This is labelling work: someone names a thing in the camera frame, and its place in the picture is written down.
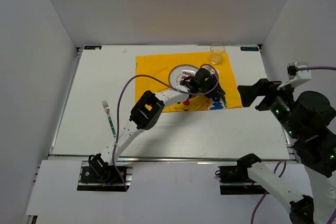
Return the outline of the fork with teal handle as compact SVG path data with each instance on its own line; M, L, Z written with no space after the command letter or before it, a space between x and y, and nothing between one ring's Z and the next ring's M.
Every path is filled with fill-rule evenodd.
M117 135L116 134L116 130L114 128L114 125L113 125L113 122L112 122L112 118L111 118L111 115L110 115L110 108L109 108L109 105L108 105L108 103L107 103L106 100L102 101L102 106L104 108L105 113L107 114L107 118L108 118L108 121L109 121L109 124L110 124L110 128L111 128L113 137L116 138L116 135Z

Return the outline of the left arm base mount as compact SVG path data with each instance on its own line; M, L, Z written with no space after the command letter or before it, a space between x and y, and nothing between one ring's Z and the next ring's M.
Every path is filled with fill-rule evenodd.
M118 169L124 179L126 189L121 177L115 170L114 166L108 166L106 172L99 178L88 162L82 162L79 173L77 191L93 192L127 192L132 179L131 166L118 166Z

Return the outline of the yellow pikachu cloth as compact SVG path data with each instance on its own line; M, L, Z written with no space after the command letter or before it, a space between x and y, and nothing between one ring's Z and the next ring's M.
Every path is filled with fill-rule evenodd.
M194 65L200 67L210 64L210 52L193 52L185 54L163 54L138 56L136 58L136 74L147 74L169 84L169 73L178 65ZM225 108L222 97L207 98L197 96L189 101L174 104L165 108L164 112L189 112L241 108L242 102L237 90L235 77L225 53L219 64L213 65L219 76L219 84L226 92L228 107Z

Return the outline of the clear plastic cup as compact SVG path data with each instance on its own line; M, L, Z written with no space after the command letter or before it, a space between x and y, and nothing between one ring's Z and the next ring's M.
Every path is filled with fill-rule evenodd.
M210 62L212 64L219 64L226 49L222 44L216 43L210 46Z

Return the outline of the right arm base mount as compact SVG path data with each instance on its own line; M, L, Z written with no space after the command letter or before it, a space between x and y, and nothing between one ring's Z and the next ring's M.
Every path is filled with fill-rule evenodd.
M219 166L215 172L221 195L262 195L266 190L258 183L239 173L236 166Z

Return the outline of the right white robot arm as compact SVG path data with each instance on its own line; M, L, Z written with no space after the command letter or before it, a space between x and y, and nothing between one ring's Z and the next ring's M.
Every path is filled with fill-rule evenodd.
M294 62L287 71L287 81L260 79L250 86L238 86L238 91L244 107L261 97L256 110L269 111L293 140L300 161L299 178L309 193L298 183L280 178L255 154L240 158L235 173L245 182L260 185L281 204L292 223L335 223L335 134L329 129L335 109L316 91L294 96L297 87L311 80L311 66Z

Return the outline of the round patterned plate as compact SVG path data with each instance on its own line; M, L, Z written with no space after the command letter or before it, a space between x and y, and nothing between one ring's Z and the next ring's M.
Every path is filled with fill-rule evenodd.
M170 71L168 78L170 89L177 89L184 79L195 76L198 70L199 68L194 65L178 65L174 67Z

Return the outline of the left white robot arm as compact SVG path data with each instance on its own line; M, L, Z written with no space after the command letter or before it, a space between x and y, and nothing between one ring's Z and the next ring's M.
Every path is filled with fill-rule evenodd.
M120 126L120 105L127 86L136 78L150 78L166 87L167 90L153 93L145 91L131 109L129 119L124 127ZM188 101L198 96L212 98L225 95L219 84L219 76L216 69L209 64L203 64L193 76L183 79L178 85L171 86L148 74L137 74L123 87L117 103L117 131L114 140L96 155L89 156L89 167L93 176L99 182L106 182L114 174L123 176L116 166L120 155L130 143L144 131L153 128L163 110L179 102Z

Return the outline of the knife with teal handle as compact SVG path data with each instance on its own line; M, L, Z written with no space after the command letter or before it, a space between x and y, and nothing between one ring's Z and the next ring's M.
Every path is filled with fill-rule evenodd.
M227 104L225 95L222 96L222 101L223 101L224 107L227 108L227 107L228 107L228 104Z

